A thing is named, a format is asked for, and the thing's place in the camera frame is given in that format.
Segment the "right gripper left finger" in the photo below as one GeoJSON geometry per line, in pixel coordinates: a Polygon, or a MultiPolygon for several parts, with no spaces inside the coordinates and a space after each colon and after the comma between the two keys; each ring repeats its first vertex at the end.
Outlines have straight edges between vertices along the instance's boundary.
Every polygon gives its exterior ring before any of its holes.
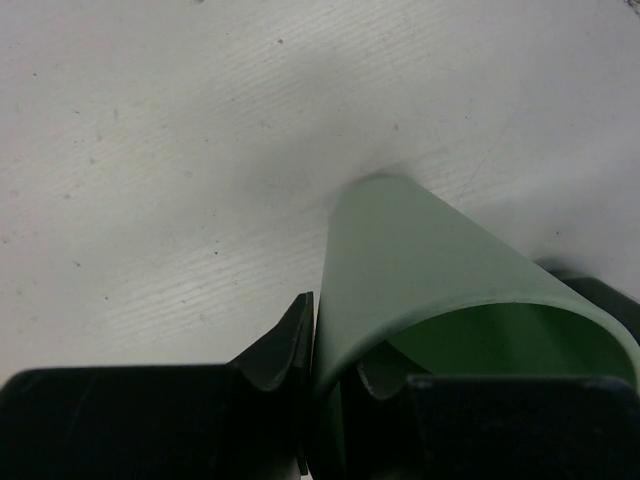
{"type": "Polygon", "coordinates": [[[46,368],[1,390],[5,479],[298,479],[314,299],[225,364],[46,368]]]}

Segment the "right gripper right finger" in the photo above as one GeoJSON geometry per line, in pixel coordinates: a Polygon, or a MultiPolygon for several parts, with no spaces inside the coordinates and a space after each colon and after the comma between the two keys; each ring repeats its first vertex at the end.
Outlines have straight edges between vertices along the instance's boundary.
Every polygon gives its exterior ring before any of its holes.
{"type": "Polygon", "coordinates": [[[639,475],[639,398],[615,377],[434,375],[382,344],[340,390],[351,479],[639,475]]]}

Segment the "light green plastic cup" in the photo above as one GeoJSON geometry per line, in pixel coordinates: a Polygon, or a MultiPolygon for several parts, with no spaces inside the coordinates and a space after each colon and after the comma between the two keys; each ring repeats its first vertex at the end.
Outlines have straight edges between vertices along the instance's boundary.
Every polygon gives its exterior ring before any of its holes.
{"type": "Polygon", "coordinates": [[[411,179],[350,187],[329,220],[305,441],[316,479],[341,479],[338,384],[383,341],[438,371],[639,380],[639,347],[613,316],[411,179]]]}

